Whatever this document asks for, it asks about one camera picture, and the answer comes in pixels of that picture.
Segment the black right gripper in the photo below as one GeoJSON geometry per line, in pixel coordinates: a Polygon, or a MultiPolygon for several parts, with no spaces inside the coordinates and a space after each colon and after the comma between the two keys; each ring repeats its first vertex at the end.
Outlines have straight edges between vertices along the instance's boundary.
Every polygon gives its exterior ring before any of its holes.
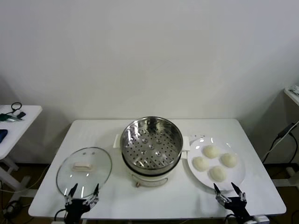
{"type": "Polygon", "coordinates": [[[231,185],[237,196],[227,198],[221,193],[217,185],[214,183],[214,191],[217,202],[225,209],[232,211],[231,214],[228,214],[225,217],[225,223],[230,217],[234,217],[238,224],[253,224],[254,219],[249,215],[245,208],[247,204],[246,193],[242,192],[233,182],[231,185]]]}

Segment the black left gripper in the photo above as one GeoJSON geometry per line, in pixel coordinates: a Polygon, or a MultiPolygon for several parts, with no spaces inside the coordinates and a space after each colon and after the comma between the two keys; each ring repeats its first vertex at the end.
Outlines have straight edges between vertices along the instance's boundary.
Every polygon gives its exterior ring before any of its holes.
{"type": "Polygon", "coordinates": [[[84,213],[90,211],[90,207],[94,207],[99,201],[99,184],[96,185],[93,195],[88,200],[85,199],[73,199],[73,195],[77,189],[78,184],[76,183],[70,190],[69,194],[64,196],[66,217],[64,222],[66,224],[78,224],[84,213]]]}

